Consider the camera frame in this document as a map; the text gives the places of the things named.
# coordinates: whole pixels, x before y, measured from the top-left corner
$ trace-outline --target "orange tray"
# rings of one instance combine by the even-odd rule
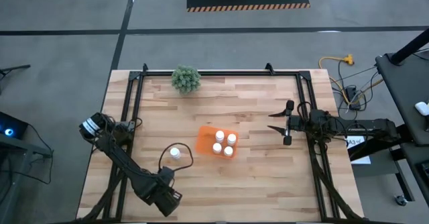
[[[223,138],[223,142],[220,143],[222,145],[222,152],[220,154],[213,153],[213,144],[216,143],[216,132],[217,131],[223,131],[225,134],[225,137]],[[235,134],[237,136],[237,140],[235,141],[234,146],[231,146],[233,148],[233,155],[232,156],[225,156],[223,154],[223,150],[228,146],[228,135]],[[237,145],[239,143],[239,133],[236,131],[231,131],[228,129],[221,129],[217,127],[210,127],[210,126],[202,126],[200,127],[200,131],[198,132],[198,137],[196,139],[196,152],[199,154],[206,154],[210,156],[216,156],[220,158],[226,158],[231,159],[234,158],[237,154]]]

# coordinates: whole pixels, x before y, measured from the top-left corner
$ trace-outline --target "white object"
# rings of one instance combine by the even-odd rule
[[[224,137],[225,137],[225,134],[222,131],[216,132],[216,142],[222,143]]]
[[[229,146],[234,146],[235,141],[237,140],[237,137],[235,136],[235,134],[230,134],[228,135],[228,145]]]
[[[226,147],[226,148],[223,150],[223,154],[224,154],[225,156],[232,156],[232,155],[233,155],[233,152],[234,152],[234,150],[233,150],[233,148],[232,148],[231,146],[228,146],[228,147]]]
[[[346,141],[349,143],[349,146],[347,147],[347,149],[349,149],[351,147],[364,143],[365,138],[363,136],[349,136],[347,137]],[[371,159],[369,158],[369,156],[365,156],[352,161],[351,164],[371,164]]]
[[[427,104],[425,104],[424,102],[416,103],[414,106],[416,107],[417,111],[421,115],[423,115],[423,116],[429,115],[429,106]]]
[[[172,155],[173,159],[175,160],[180,159],[180,150],[178,148],[172,148],[170,150],[170,154]]]
[[[220,154],[222,152],[222,145],[220,143],[213,144],[213,152],[215,154]]]

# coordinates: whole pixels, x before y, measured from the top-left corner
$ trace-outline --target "potted succulent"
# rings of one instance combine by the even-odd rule
[[[172,75],[172,86],[180,94],[186,95],[196,91],[200,86],[200,75],[197,69],[191,66],[179,65]]]

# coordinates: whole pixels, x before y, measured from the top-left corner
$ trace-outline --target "black table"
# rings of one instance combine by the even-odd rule
[[[426,128],[425,118],[416,110],[414,105],[420,101],[429,100],[429,60],[419,58],[416,55],[408,56],[398,66],[391,63],[392,54],[378,56],[376,66],[382,75],[390,94],[404,120],[404,125],[397,127],[401,133],[400,148],[391,151],[393,161],[406,159],[410,169],[416,178],[416,182],[429,205],[429,185],[422,178],[419,169],[420,164],[429,161],[429,133]],[[404,196],[408,201],[414,198],[399,165],[396,174]]]

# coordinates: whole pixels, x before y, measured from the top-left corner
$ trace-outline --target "blue light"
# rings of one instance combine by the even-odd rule
[[[6,136],[12,136],[12,134],[13,134],[13,130],[12,129],[6,129],[5,130],[5,135]]]

